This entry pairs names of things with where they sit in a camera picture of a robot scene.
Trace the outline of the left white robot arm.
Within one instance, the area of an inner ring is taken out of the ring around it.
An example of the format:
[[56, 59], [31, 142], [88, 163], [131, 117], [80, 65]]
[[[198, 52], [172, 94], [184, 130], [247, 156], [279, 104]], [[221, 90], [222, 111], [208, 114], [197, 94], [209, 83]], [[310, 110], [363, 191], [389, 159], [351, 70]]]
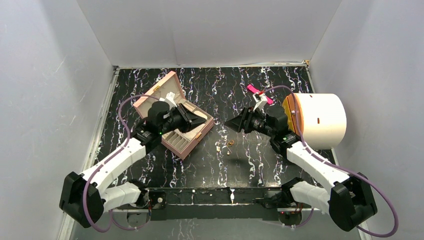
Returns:
[[130, 138], [105, 159], [82, 173], [69, 173], [63, 183], [59, 208], [82, 227], [95, 227], [103, 213], [126, 204], [144, 208], [149, 203], [147, 188], [137, 180], [110, 187], [110, 184], [137, 161], [168, 141], [177, 152], [188, 153], [194, 140], [206, 133], [212, 117], [182, 100], [177, 104], [161, 99], [134, 104], [141, 116]]

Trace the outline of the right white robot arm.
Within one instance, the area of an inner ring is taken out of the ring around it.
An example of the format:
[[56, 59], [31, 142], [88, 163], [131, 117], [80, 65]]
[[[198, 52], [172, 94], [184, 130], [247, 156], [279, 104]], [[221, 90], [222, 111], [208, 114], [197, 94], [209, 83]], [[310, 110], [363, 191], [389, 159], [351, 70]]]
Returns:
[[295, 177], [283, 184], [276, 196], [259, 200], [260, 204], [280, 201], [288, 207], [295, 207], [298, 203], [305, 203], [324, 211], [346, 232], [378, 212], [371, 186], [365, 182], [365, 177], [347, 174], [319, 161], [316, 158], [318, 154], [303, 146], [300, 137], [290, 130], [282, 107], [274, 106], [267, 114], [245, 107], [224, 124], [238, 133], [256, 131], [268, 136], [277, 154], [301, 167], [320, 184], [311, 185]]

